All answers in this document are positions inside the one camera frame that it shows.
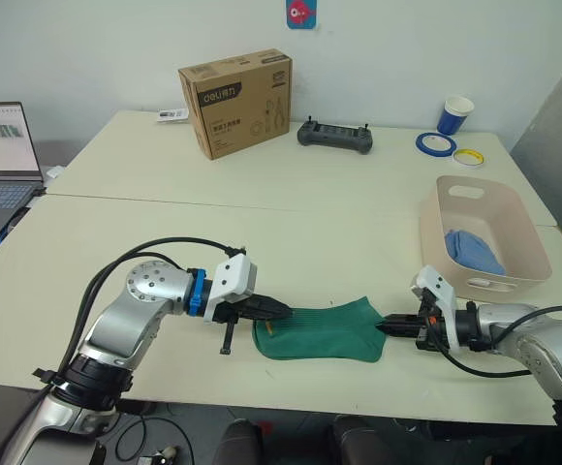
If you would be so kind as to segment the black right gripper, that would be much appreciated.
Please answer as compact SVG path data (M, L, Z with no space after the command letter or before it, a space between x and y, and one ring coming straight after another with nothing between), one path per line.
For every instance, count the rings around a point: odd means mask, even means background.
M422 289L420 301L418 316L389 314L376 328L390 337L417 338L416 345L420 350L447 352L450 347L445 319L436 305L436 296L430 290Z

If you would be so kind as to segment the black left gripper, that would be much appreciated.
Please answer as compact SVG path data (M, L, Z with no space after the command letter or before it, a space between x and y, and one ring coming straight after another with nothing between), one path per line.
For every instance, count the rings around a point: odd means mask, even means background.
M253 294L246 299L230 303L219 303L214 311L212 321L226 326L221 355L229 355L232 351L234 328L240 319L252 321L270 321L286 319L292 316L293 309L267 295Z

